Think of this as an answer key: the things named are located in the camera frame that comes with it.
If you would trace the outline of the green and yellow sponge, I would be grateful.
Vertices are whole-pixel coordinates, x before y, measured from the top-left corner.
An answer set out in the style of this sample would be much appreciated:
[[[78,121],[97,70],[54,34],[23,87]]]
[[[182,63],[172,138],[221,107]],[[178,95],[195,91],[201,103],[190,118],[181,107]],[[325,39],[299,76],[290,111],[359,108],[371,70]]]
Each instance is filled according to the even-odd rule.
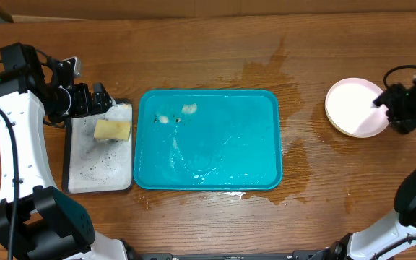
[[[95,125],[94,138],[128,140],[130,133],[130,121],[98,120]]]

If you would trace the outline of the pink-rimmed white plate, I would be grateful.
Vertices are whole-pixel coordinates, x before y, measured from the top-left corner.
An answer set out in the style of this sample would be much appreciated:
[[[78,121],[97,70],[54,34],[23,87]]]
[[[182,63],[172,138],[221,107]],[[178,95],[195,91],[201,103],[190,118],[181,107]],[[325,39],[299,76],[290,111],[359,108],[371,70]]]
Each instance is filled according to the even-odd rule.
[[[383,92],[376,84],[361,78],[346,78],[336,82],[327,92],[324,101],[334,108],[339,107],[339,111],[346,111],[344,121],[362,121],[368,117],[368,122],[364,124],[366,130],[371,129],[380,134],[389,125],[386,116],[387,107],[382,105],[376,107],[373,101]]]

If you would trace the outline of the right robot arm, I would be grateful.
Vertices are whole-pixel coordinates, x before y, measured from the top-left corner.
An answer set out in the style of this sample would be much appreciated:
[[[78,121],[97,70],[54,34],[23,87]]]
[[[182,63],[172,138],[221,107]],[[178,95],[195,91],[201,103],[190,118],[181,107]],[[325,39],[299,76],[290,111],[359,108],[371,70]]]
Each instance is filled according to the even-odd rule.
[[[374,105],[387,107],[391,127],[400,134],[416,129],[416,78],[413,85],[389,85]],[[302,259],[392,259],[416,245],[416,169],[407,176],[397,190],[393,210],[367,229],[348,233],[313,255]]]

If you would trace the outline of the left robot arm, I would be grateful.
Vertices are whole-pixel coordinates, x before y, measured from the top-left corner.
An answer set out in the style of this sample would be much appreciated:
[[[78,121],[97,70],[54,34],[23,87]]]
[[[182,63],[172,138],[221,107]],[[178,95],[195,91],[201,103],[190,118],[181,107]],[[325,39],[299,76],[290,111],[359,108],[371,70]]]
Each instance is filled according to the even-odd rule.
[[[100,83],[76,83],[79,60],[31,45],[0,50],[0,244],[10,259],[136,259],[124,240],[97,232],[87,210],[56,187],[44,126],[107,112],[116,102]]]

